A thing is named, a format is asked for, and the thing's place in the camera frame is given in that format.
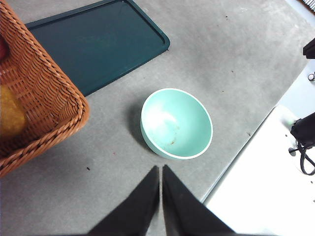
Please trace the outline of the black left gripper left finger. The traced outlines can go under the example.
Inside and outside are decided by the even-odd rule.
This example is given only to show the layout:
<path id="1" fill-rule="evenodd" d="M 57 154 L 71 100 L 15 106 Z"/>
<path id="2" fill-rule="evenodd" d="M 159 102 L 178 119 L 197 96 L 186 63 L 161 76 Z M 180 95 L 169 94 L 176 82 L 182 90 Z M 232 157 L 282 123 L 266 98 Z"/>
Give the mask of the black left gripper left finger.
<path id="1" fill-rule="evenodd" d="M 159 206 L 159 168 L 153 166 L 130 195 L 89 236 L 144 236 Z"/>

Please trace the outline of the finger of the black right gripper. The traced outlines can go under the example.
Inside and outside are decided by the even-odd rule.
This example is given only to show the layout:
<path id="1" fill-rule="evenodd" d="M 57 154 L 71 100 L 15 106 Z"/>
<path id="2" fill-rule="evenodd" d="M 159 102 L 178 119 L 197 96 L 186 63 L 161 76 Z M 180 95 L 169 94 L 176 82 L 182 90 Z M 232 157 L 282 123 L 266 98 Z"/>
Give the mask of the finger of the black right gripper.
<path id="1" fill-rule="evenodd" d="M 303 47 L 303 55 L 307 59 L 315 59 L 315 38 Z"/>

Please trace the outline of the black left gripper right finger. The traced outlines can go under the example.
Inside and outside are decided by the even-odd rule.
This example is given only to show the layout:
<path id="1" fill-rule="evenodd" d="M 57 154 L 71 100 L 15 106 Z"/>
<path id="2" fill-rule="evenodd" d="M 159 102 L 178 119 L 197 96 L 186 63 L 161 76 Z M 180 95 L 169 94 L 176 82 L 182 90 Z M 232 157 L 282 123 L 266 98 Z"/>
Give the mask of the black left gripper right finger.
<path id="1" fill-rule="evenodd" d="M 162 168 L 162 202 L 168 236 L 236 235 L 189 191 L 167 165 Z"/>

